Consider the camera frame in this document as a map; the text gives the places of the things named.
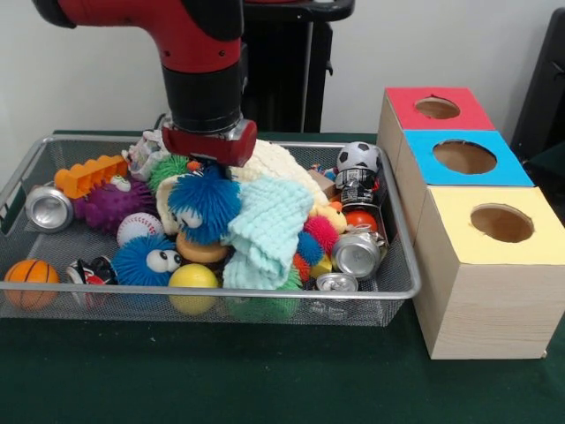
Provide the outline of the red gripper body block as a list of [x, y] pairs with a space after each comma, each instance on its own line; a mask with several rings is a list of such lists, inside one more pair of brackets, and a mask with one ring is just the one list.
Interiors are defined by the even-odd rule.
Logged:
[[257, 140], [257, 125], [241, 119], [227, 132], [203, 134], [176, 127], [162, 128], [162, 141], [171, 154], [214, 160], [224, 166], [242, 167], [251, 158]]

